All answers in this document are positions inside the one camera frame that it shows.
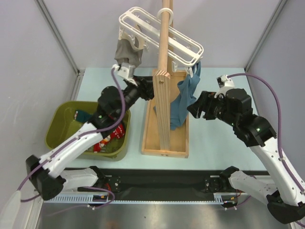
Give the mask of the white plastic clip hanger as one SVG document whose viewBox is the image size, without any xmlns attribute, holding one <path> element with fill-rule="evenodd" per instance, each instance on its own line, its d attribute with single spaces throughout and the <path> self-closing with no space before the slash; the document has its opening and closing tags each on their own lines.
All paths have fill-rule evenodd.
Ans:
<svg viewBox="0 0 305 229">
<path fill-rule="evenodd" d="M 153 16 L 140 7 L 132 7 L 119 17 L 119 39 L 130 42 L 135 51 L 154 47 L 161 52 L 159 60 L 172 60 L 172 71 L 182 66 L 188 73 L 191 67 L 200 62 L 203 46 L 174 29 L 173 11 L 161 8 Z"/>
</svg>

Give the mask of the dark green christmas sock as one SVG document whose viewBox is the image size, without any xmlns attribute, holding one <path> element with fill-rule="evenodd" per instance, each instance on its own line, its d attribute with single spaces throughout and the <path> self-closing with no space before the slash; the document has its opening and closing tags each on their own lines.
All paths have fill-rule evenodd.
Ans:
<svg viewBox="0 0 305 229">
<path fill-rule="evenodd" d="M 92 114 L 83 110 L 76 110 L 74 113 L 74 120 L 83 124 L 86 123 L 91 117 Z"/>
</svg>

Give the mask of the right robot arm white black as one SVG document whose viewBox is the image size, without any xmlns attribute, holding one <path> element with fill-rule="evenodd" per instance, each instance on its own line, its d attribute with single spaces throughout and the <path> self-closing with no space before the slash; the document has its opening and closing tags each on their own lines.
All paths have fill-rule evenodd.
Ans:
<svg viewBox="0 0 305 229">
<path fill-rule="evenodd" d="M 267 184 L 231 166 L 221 174 L 224 191 L 238 189 L 267 206 L 271 215 L 282 224 L 305 217 L 305 195 L 289 176 L 289 163 L 278 149 L 278 138 L 271 124 L 253 113 L 252 99 L 244 89 L 233 88 L 217 95 L 202 91 L 195 103 L 188 106 L 194 118 L 219 119 L 233 128 L 235 136 L 260 159 L 273 180 Z"/>
</svg>

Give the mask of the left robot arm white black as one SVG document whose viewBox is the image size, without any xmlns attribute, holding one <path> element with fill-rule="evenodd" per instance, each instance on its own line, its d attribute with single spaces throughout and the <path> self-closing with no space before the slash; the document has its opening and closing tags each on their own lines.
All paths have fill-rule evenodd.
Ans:
<svg viewBox="0 0 305 229">
<path fill-rule="evenodd" d="M 99 191 L 106 184 L 106 176 L 96 166 L 67 171 L 67 165 L 90 147 L 108 137 L 122 122 L 127 110 L 142 98 L 154 98 L 153 78 L 134 76 L 134 83 L 126 81 L 126 88 L 108 86 L 101 92 L 96 111 L 82 127 L 55 149 L 41 157 L 26 159 L 28 180 L 43 200 L 50 200 L 64 190 Z"/>
</svg>

